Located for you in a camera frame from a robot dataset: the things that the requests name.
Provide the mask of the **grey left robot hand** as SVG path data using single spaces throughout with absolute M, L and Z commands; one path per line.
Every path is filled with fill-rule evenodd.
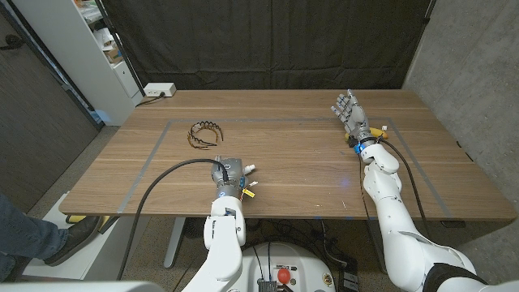
M 212 180 L 217 186 L 216 198 L 232 196 L 240 199 L 248 180 L 243 173 L 242 160 L 239 158 L 215 157 L 220 165 L 212 167 Z

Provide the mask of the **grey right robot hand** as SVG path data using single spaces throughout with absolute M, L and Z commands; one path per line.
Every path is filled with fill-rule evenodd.
M 358 99 L 349 89 L 346 94 L 340 94 L 336 105 L 331 111 L 343 123 L 349 146 L 353 148 L 365 148 L 375 143 L 375 137 L 371 133 L 368 118 Z

